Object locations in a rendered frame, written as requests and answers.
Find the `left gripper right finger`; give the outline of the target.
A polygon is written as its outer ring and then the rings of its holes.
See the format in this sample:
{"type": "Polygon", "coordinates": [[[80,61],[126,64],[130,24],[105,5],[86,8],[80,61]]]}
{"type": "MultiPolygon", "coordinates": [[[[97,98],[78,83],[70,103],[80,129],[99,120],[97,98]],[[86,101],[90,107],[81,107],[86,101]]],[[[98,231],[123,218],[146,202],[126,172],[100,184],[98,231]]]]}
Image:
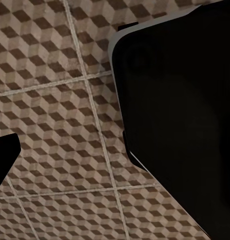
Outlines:
{"type": "Polygon", "coordinates": [[[230,166],[230,133],[224,133],[222,135],[219,151],[230,166]]]}

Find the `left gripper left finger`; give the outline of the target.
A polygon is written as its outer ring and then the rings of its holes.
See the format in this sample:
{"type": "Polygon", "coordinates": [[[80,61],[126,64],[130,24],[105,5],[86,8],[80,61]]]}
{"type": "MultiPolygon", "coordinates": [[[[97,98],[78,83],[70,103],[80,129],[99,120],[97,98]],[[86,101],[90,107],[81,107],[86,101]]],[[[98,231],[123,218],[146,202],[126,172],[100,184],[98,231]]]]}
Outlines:
{"type": "Polygon", "coordinates": [[[0,185],[21,152],[21,144],[16,133],[0,137],[0,185]]]}

